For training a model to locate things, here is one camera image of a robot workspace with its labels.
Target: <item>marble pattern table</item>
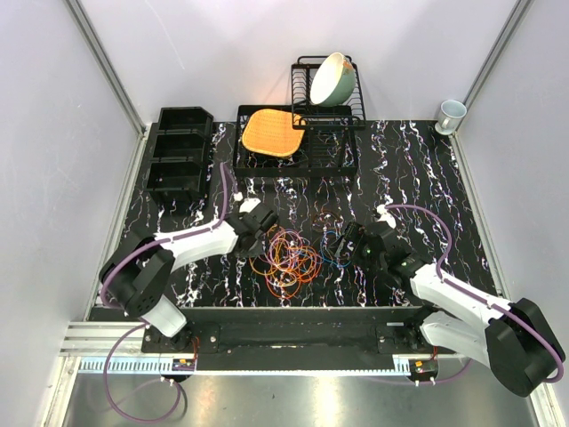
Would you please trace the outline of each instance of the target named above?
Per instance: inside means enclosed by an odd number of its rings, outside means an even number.
[[[210,203],[182,209],[157,206],[142,190],[151,146],[147,146],[124,222],[123,236],[134,227],[174,231],[208,222],[219,213],[221,185],[219,162],[228,162],[235,144],[234,123],[214,125]],[[427,207],[449,225],[455,247],[444,269],[473,286],[495,294],[485,252],[473,212],[461,181],[448,138],[438,135],[430,121],[373,121],[357,133],[359,170],[354,180],[345,178],[244,179],[240,190],[258,197],[276,209],[280,225],[297,230],[311,242],[322,237],[314,218],[322,209],[349,221],[374,221],[379,204],[408,203]],[[414,212],[396,214],[401,239],[421,254],[436,259],[446,240],[440,227]],[[175,271],[166,294],[180,307],[355,307],[386,306],[395,302],[393,291],[373,283],[358,267],[338,268],[326,263],[320,276],[305,285],[290,301],[277,299],[264,278],[252,272],[249,263],[232,255],[216,256]]]

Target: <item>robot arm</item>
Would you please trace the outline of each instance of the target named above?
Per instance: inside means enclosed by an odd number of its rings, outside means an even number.
[[[435,263],[400,245],[393,226],[387,221],[367,227],[350,223],[336,254],[350,252],[354,263],[389,287],[401,287],[434,304],[409,322],[426,343],[482,363],[510,391],[528,396],[555,372],[556,361],[528,332],[494,308],[498,307],[521,318],[565,361],[561,345],[536,304],[489,295],[445,272],[440,278]]]
[[[217,228],[213,227],[217,221],[213,221],[189,230],[155,235],[146,230],[133,230],[101,269],[100,281],[104,282],[110,271],[138,247],[152,240],[167,239],[166,243],[148,250],[146,259],[129,262],[110,283],[108,291],[126,315],[143,318],[162,334],[174,337],[187,320],[164,296],[170,274],[209,256],[257,256],[262,252],[261,236],[277,219],[259,199],[246,199],[239,213],[229,215]]]

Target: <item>white wall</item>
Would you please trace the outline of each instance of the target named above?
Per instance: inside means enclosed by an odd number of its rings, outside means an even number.
[[[3,0],[0,58],[0,424],[29,427],[136,139],[61,0]]]
[[[569,353],[567,16],[566,0],[534,2],[460,137],[512,297],[537,302]]]
[[[83,0],[143,120],[201,105],[290,103],[301,55],[350,54],[370,119],[463,99],[515,0]]]

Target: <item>dish rack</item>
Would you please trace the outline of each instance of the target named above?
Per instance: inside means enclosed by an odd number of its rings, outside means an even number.
[[[310,102],[310,86],[326,56],[301,56],[291,66],[292,105],[241,105],[237,111],[233,169],[236,177],[338,177],[353,178],[359,167],[356,131],[365,129],[365,107],[357,65],[356,87],[336,107]],[[253,153],[242,144],[251,115],[260,109],[292,112],[293,128],[304,129],[301,146],[289,158]]]

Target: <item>black storage bin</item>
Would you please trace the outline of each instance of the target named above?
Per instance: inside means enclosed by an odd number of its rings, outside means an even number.
[[[201,107],[166,108],[148,136],[144,190],[158,205],[207,202],[213,116]]]
[[[161,204],[190,205],[206,198],[205,173],[200,164],[188,160],[153,161],[144,180],[144,190]]]
[[[212,136],[213,116],[201,107],[177,107],[160,110],[159,133],[200,131]]]
[[[207,162],[210,139],[201,132],[158,133],[152,151],[153,158],[186,158],[200,165]]]

